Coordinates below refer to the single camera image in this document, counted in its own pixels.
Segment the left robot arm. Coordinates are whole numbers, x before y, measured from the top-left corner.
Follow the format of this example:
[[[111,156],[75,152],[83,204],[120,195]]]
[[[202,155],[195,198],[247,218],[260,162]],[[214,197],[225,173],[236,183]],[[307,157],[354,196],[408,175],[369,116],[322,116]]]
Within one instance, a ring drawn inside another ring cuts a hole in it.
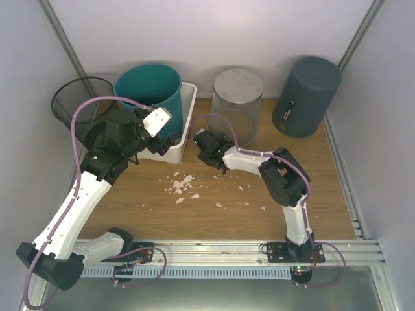
[[[172,115],[165,108],[116,109],[86,136],[86,154],[73,189],[34,242],[23,242],[16,255],[35,275],[66,291],[84,270],[99,262],[135,261],[133,236],[117,227],[85,243],[77,238],[92,211],[128,168],[132,157],[148,149],[164,155],[169,145],[159,132]]]

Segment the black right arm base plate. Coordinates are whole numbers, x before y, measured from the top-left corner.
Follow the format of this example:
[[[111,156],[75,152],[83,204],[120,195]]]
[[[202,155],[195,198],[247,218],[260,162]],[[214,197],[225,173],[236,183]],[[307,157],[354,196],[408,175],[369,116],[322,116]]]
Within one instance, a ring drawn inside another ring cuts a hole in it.
[[[292,242],[267,242],[259,247],[269,263],[324,263],[326,261],[321,245],[310,242],[300,246]]]

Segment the silver mesh metal bin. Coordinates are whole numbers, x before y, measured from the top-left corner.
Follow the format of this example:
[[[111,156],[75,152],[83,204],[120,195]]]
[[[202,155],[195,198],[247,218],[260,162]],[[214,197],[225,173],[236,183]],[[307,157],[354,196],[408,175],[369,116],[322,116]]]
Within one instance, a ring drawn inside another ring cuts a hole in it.
[[[258,133],[263,83],[252,71],[235,67],[215,78],[208,130],[237,138],[243,147],[252,143]]]

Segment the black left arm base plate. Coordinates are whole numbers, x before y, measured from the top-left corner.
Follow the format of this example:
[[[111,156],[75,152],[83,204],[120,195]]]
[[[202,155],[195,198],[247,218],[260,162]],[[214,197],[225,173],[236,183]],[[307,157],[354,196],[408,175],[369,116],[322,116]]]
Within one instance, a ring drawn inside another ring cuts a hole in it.
[[[145,247],[153,247],[153,242],[127,242],[119,255],[124,255],[125,253],[128,253],[130,251],[133,251],[135,249],[139,248],[145,248]],[[123,262],[151,262],[152,261],[152,250],[151,249],[144,249],[140,251],[136,251],[133,254],[126,255],[120,258],[117,258],[115,260],[123,261]]]

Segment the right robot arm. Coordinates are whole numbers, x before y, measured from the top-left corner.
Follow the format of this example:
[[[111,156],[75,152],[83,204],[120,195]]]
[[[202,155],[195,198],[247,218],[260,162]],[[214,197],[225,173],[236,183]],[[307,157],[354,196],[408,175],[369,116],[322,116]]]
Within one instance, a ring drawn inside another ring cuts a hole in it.
[[[207,130],[200,130],[193,141],[200,150],[198,158],[205,164],[222,172],[240,170],[261,176],[270,196],[283,209],[288,259],[294,262],[309,259],[314,246],[306,206],[310,177],[292,154],[285,148],[275,152],[243,149],[229,137],[214,137]]]

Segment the teal plastic bin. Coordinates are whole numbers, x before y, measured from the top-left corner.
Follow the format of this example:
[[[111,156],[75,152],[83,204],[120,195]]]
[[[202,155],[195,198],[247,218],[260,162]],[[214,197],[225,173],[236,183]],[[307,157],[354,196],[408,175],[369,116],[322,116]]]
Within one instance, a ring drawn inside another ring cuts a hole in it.
[[[182,79],[167,65],[150,63],[124,73],[116,82],[114,95],[129,98],[142,105],[165,108],[172,121],[161,134],[183,132]]]

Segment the black wire mesh bin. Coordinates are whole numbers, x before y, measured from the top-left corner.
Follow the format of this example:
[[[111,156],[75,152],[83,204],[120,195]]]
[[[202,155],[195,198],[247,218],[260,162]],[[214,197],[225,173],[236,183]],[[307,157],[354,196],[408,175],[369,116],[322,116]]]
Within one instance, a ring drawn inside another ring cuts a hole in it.
[[[56,119],[71,128],[71,119],[77,108],[94,97],[113,95],[113,84],[104,78],[87,76],[61,86],[51,99],[51,111]],[[104,123],[112,112],[119,109],[115,100],[99,100],[85,107],[77,117],[75,137],[90,150],[102,139]]]

